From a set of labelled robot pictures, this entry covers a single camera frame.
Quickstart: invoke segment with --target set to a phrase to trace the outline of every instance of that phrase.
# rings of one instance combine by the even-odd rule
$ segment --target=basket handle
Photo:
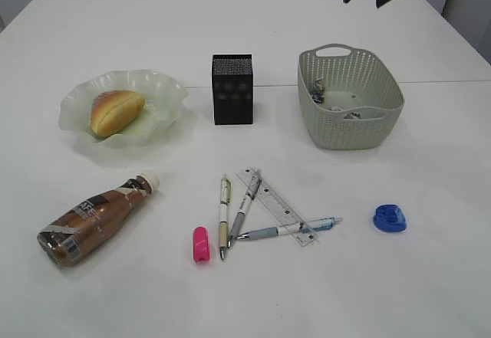
[[[332,44],[326,44],[326,45],[322,45],[321,47],[311,49],[310,52],[313,52],[317,55],[317,52],[322,51],[323,49],[329,49],[329,48],[347,49],[350,51],[350,54],[357,50],[356,48],[350,47],[349,45],[346,45],[346,44],[332,43]]]
[[[363,118],[363,112],[369,112],[371,115],[374,113],[378,114],[378,117],[374,118]],[[361,118],[357,119],[358,121],[378,121],[383,120],[387,115],[387,110],[383,110],[377,107],[360,107],[360,108],[351,108],[350,110],[343,110],[339,112],[343,114],[343,117],[346,117],[350,113],[361,113]],[[343,118],[343,120],[351,121],[351,118]]]

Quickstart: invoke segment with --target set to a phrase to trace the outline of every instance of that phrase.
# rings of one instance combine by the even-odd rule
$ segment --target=plastic basket
[[[326,48],[348,55],[319,57]],[[324,103],[313,101],[314,82],[325,84]],[[396,80],[373,53],[343,44],[305,51],[298,59],[298,98],[308,133],[325,149],[369,149],[389,135],[404,106]],[[342,110],[333,111],[332,107]]]

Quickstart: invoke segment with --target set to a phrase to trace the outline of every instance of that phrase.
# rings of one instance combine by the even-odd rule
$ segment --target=table surface
[[[425,0],[34,0],[2,33],[0,74],[62,75],[69,90],[149,68],[209,87],[213,54],[252,53],[256,86],[294,85],[299,54],[330,43],[374,52],[398,82],[491,80]]]
[[[257,87],[252,126],[214,126],[209,88],[151,147],[111,153],[73,146],[57,128],[65,95],[48,80],[0,81],[0,326],[5,337],[484,337],[491,334],[491,82],[401,84],[406,106],[376,149],[317,148],[296,87]],[[304,219],[341,216],[305,248],[289,236],[236,244],[217,257],[219,182],[247,166]],[[71,206],[150,168],[160,190],[108,243],[58,269],[36,234]],[[372,224],[397,203],[397,235]],[[274,225],[258,202],[244,230]],[[196,266],[192,233],[209,230]]]

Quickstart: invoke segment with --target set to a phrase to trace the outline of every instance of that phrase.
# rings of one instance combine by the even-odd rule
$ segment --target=blue object
[[[324,103],[324,97],[320,94],[314,93],[312,95],[312,100],[316,102],[317,104],[323,104]]]
[[[402,232],[407,228],[404,213],[397,205],[381,205],[374,215],[375,227],[384,232]]]

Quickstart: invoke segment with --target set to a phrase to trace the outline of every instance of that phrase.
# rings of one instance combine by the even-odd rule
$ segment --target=bun
[[[101,137],[111,136],[137,118],[144,105],[145,98],[136,91],[106,91],[92,103],[91,130]]]

